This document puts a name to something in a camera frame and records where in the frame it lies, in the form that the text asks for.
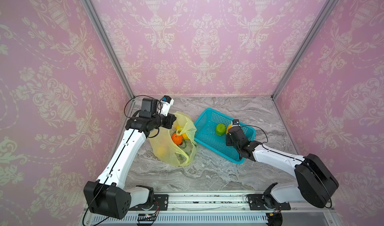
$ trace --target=marble surface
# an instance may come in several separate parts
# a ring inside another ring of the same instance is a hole
[[[271,98],[260,97],[175,97],[170,113],[184,112],[195,121],[206,108],[213,108],[246,124],[263,128],[268,146],[294,153],[286,130]],[[135,110],[141,107],[141,100]],[[257,130],[255,140],[263,142],[264,134]],[[187,167],[173,167],[160,161],[147,140],[139,149],[128,172],[126,188],[151,186],[155,191],[265,190],[271,183],[286,183],[293,177],[264,163],[245,160],[232,163],[208,148],[199,145],[194,162]]]

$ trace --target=urn pattern on wallpaper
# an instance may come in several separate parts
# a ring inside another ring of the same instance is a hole
[[[93,1],[134,93],[148,95],[271,94],[325,2]]]
[[[344,225],[384,210],[384,0],[339,0],[277,103],[303,154],[339,180]]]
[[[0,61],[0,224],[77,225],[121,128],[121,82],[80,0],[0,0]]]

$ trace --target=pink wallpaper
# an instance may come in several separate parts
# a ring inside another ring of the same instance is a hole
[[[340,183],[344,226],[382,225],[384,0],[339,0],[277,103],[303,155]]]
[[[137,95],[270,95],[324,2],[93,0]]]
[[[127,96],[80,0],[0,0],[0,225],[77,225]]]

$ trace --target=green fruit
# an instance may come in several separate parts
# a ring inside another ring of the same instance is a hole
[[[223,135],[226,131],[227,131],[227,127],[226,127],[224,124],[219,123],[219,124],[216,126],[216,134],[217,134],[218,136]]]

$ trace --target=robotic arm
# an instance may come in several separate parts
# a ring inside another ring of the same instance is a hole
[[[120,145],[107,167],[95,182],[88,181],[84,187],[84,195],[91,213],[122,219],[128,209],[138,204],[148,209],[153,205],[153,188],[137,185],[129,190],[123,189],[133,159],[149,133],[153,129],[159,130],[159,127],[172,128],[176,117],[168,111],[173,102],[174,100],[166,95],[161,100],[143,99],[141,110],[135,112],[127,121]],[[158,105],[161,106],[160,113],[157,113]],[[267,188],[263,200],[270,209],[276,208],[279,203],[304,200],[323,208],[339,186],[317,156],[292,155],[272,150],[261,142],[249,141],[240,127],[239,120],[232,121],[226,144],[234,147],[241,157],[267,163],[297,179],[293,183],[273,183]]]

